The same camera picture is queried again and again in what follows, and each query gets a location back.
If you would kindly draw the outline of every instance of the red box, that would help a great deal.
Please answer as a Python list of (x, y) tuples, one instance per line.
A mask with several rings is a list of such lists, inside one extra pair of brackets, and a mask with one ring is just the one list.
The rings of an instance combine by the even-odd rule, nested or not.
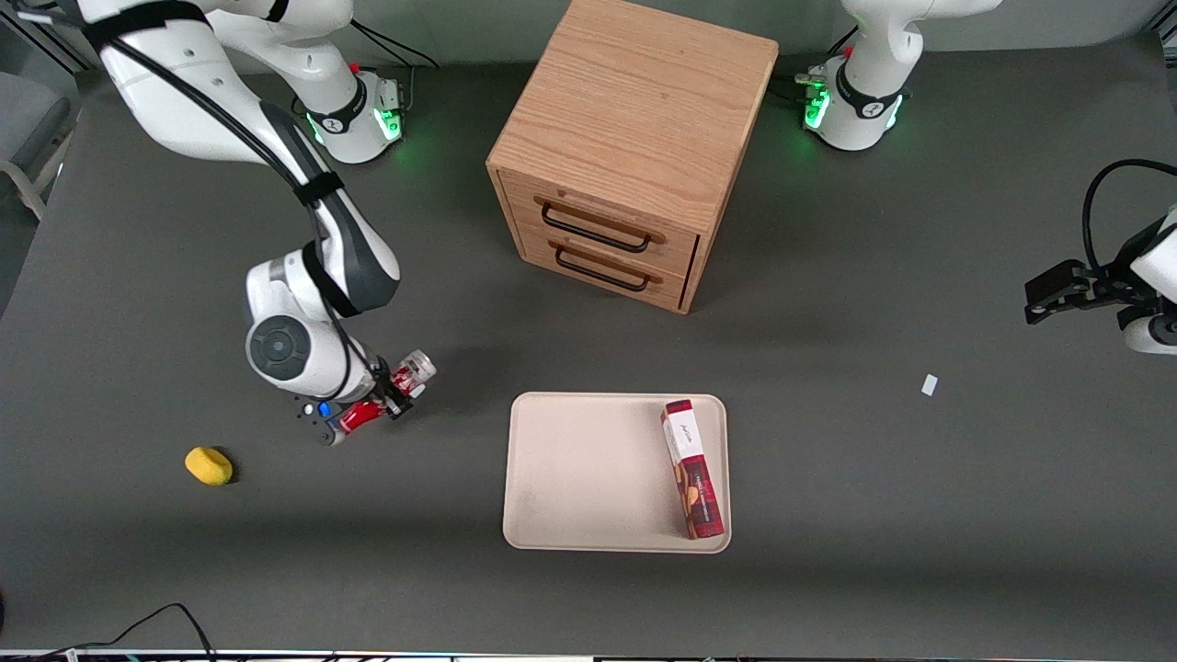
[(703, 454), (703, 437), (694, 419), (691, 400), (678, 400), (666, 405), (661, 415), (666, 448), (674, 466), (674, 481), (683, 498), (686, 515), (686, 534), (691, 539), (710, 538), (724, 532), (719, 515), (719, 502), (711, 485), (707, 459)]

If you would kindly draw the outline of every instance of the beige tray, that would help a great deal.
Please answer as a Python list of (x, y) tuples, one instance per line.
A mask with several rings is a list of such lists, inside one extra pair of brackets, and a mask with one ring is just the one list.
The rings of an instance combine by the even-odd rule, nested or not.
[[(686, 537), (661, 431), (690, 399), (725, 532)], [(528, 392), (511, 406), (503, 536), (519, 549), (718, 554), (732, 536), (727, 413), (706, 395)]]

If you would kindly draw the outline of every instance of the drawer handle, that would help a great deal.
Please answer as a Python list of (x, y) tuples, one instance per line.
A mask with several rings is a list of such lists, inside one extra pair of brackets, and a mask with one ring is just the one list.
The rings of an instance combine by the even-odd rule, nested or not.
[(640, 285), (634, 285), (632, 283), (626, 283), (625, 280), (621, 280), (619, 278), (613, 278), (612, 276), (605, 276), (604, 273), (598, 273), (591, 269), (580, 266), (579, 264), (572, 264), (571, 262), (563, 260), (560, 259), (561, 254), (564, 254), (564, 246), (557, 246), (556, 264), (563, 266), (564, 269), (567, 269), (568, 271), (576, 271), (577, 273), (581, 273), (590, 278), (596, 278), (597, 280), (604, 280), (605, 283), (609, 283), (610, 285), (614, 285), (617, 287), (621, 287), (623, 290), (629, 290), (631, 292), (640, 292), (646, 289), (646, 285), (650, 284), (649, 276), (641, 279)]
[(552, 211), (552, 204), (551, 203), (544, 203), (544, 208), (540, 210), (539, 216), (544, 218), (544, 223), (546, 223), (547, 225), (551, 225), (552, 227), (554, 227), (557, 230), (563, 230), (565, 232), (571, 232), (573, 234), (579, 234), (580, 237), (584, 237), (585, 239), (592, 239), (593, 241), (600, 241), (601, 244), (605, 244), (606, 246), (612, 246), (614, 249), (620, 249), (623, 251), (629, 251), (631, 253), (640, 253), (641, 251), (645, 251), (650, 246), (650, 239), (651, 239), (651, 237), (649, 234), (646, 234), (646, 238), (643, 239), (640, 244), (626, 244), (625, 241), (618, 241), (617, 239), (613, 239), (612, 237), (605, 237), (604, 234), (598, 234), (596, 232), (592, 232), (591, 230), (584, 230), (581, 227), (577, 227), (576, 225), (568, 225), (567, 223), (564, 223), (564, 221), (560, 221), (560, 220), (556, 220), (554, 218), (547, 216), (547, 212), (550, 212), (550, 211)]

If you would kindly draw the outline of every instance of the sponge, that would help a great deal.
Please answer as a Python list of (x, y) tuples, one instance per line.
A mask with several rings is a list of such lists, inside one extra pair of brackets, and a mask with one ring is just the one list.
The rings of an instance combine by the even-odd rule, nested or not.
[(184, 458), (188, 472), (206, 485), (224, 485), (233, 477), (233, 463), (219, 450), (197, 446)]

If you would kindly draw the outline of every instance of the wooden cabinet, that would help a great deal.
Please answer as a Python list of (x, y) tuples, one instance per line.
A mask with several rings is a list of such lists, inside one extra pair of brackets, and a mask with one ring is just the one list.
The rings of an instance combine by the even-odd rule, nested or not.
[(686, 313), (777, 44), (572, 0), (486, 160), (519, 256)]

